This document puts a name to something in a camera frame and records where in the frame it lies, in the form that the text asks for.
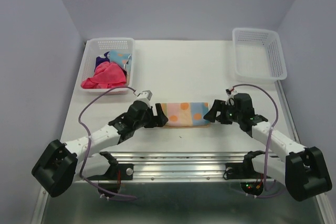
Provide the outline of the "orange blue dotted towel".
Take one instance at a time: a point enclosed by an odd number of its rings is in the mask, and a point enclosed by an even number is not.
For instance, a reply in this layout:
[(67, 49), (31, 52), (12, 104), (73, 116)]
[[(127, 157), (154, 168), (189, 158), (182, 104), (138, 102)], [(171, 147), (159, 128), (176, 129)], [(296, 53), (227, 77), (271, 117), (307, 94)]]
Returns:
[(207, 102), (161, 103), (168, 118), (165, 127), (205, 127), (210, 121), (204, 119), (209, 112)]

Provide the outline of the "blue dotted striped towel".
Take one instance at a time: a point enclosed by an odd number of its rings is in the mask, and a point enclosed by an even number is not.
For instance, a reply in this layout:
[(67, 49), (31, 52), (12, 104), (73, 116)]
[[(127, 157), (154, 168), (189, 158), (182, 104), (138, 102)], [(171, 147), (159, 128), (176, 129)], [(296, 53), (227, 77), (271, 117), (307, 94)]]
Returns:
[(107, 58), (110, 62), (116, 63), (119, 67), (126, 69), (128, 62), (131, 60), (132, 54), (121, 53), (116, 50), (111, 50), (107, 53)]

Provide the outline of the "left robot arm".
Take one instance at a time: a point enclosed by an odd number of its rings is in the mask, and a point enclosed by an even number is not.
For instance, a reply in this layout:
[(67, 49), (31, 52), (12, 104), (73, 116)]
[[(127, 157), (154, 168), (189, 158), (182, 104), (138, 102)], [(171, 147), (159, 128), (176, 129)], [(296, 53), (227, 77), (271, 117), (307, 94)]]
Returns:
[(88, 136), (62, 143), (50, 142), (32, 169), (32, 175), (51, 197), (63, 194), (73, 182), (99, 177), (131, 180), (131, 165), (120, 165), (105, 149), (130, 139), (136, 130), (163, 127), (168, 122), (159, 103), (154, 107), (134, 101), (125, 113)]

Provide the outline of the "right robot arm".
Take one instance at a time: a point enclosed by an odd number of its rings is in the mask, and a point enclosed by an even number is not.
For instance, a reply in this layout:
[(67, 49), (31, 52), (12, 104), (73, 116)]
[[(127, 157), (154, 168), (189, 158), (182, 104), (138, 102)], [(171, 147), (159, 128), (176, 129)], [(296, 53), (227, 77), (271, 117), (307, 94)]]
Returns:
[(238, 93), (227, 101), (215, 100), (204, 119), (233, 124), (265, 145), (263, 151), (250, 151), (241, 163), (226, 163), (223, 178), (255, 179), (259, 175), (285, 186), (296, 201), (303, 201), (332, 189), (332, 181), (323, 153), (317, 147), (305, 147), (274, 130), (268, 119), (256, 114), (250, 95)]

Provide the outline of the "pink microfiber towel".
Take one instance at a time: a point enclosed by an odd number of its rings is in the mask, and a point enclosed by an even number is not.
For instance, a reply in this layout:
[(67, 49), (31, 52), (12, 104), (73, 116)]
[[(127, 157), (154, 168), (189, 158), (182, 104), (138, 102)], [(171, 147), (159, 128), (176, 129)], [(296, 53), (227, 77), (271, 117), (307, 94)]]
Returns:
[(110, 89), (125, 85), (126, 75), (115, 62), (103, 62), (95, 69), (94, 75), (81, 83), (83, 89)]

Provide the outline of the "white right plastic basket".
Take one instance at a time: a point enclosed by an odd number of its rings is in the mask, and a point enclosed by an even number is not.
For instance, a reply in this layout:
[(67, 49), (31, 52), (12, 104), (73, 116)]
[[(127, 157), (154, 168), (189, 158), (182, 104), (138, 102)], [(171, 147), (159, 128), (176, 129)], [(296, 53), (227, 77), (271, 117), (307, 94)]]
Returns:
[(287, 68), (277, 32), (257, 28), (232, 31), (237, 79), (273, 83), (287, 78)]

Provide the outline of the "white plastic basket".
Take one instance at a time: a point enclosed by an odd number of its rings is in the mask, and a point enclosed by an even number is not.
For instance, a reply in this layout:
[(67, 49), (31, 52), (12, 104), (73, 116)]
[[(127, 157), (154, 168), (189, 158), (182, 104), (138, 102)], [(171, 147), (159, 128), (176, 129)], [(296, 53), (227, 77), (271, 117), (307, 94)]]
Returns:
[(287, 78), (287, 68), (277, 32), (257, 28), (232, 31), (237, 79), (273, 83)]
[(132, 54), (131, 60), (128, 62), (126, 69), (122, 68), (127, 79), (125, 85), (129, 87), (132, 86), (136, 60), (135, 41), (132, 38), (96, 38), (88, 40), (79, 71), (80, 83), (94, 75), (96, 57), (111, 50)]

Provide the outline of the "white left plastic basket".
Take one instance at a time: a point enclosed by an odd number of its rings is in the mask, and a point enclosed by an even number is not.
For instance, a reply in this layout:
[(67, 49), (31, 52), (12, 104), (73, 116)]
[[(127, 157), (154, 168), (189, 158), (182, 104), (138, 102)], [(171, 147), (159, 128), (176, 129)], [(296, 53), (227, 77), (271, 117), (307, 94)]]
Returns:
[(126, 69), (122, 68), (127, 79), (125, 85), (129, 87), (132, 86), (136, 60), (135, 41), (132, 38), (96, 38), (88, 40), (79, 71), (80, 83), (94, 75), (96, 57), (111, 50), (132, 54), (131, 60), (128, 62)]

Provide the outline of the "purple towel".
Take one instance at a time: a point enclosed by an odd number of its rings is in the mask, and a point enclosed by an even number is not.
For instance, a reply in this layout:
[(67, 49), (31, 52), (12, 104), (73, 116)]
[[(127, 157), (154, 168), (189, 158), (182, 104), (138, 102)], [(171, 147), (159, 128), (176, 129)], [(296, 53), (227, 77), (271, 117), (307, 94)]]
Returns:
[(110, 65), (109, 51), (96, 57), (95, 69), (106, 68)]

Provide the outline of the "aluminium rail frame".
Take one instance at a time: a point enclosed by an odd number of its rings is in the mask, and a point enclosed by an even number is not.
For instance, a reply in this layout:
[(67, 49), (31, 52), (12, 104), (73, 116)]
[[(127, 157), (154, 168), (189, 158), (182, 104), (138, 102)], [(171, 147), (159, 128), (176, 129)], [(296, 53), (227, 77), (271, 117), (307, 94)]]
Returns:
[[(235, 90), (236, 87), (232, 86), (226, 90), (227, 95), (231, 91)], [(147, 105), (151, 105), (150, 101), (143, 101)], [(275, 130), (275, 123), (270, 123)], [(214, 156), (215, 164), (207, 165), (205, 164), (206, 157), (204, 155), (190, 155), (190, 156), (160, 156), (160, 155), (138, 155), (135, 157), (135, 162), (128, 162), (134, 165), (133, 180), (147, 180), (150, 178), (158, 179), (163, 182), (166, 180), (178, 180), (181, 182), (196, 182), (201, 178), (205, 177), (210, 170), (217, 170), (220, 172), (218, 176), (219, 179), (224, 179), (223, 174), (226, 169), (224, 162), (219, 161), (219, 155)], [(261, 175), (257, 179), (233, 179), (241, 180), (242, 190), (246, 195), (253, 196), (255, 198), (263, 198), (263, 191), (267, 189), (267, 179), (263, 178)], [(107, 190), (105, 187), (101, 186), (102, 180), (90, 180), (81, 179), (88, 182), (94, 186), (100, 196), (107, 200), (116, 201), (133, 201), (134, 196), (120, 194), (118, 189), (112, 191)], [(116, 186), (120, 185), (120, 181), (113, 180)]]

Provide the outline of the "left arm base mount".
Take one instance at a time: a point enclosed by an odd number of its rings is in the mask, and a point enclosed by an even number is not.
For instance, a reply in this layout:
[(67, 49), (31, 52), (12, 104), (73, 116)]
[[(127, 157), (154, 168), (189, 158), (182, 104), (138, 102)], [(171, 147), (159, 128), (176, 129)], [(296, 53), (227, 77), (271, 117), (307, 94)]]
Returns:
[(90, 180), (132, 180), (134, 165), (120, 163), (109, 152), (100, 152), (87, 159), (83, 175)]

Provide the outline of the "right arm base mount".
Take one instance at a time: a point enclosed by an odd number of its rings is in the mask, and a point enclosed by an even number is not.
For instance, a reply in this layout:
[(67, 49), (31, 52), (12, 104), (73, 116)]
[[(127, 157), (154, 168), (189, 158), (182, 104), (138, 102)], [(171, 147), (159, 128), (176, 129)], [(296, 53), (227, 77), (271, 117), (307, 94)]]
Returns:
[[(261, 158), (261, 168), (256, 168), (253, 161)], [(264, 173), (264, 151), (250, 151), (244, 155), (244, 159), (240, 163), (226, 163), (223, 178), (230, 179), (257, 179), (260, 174)]]

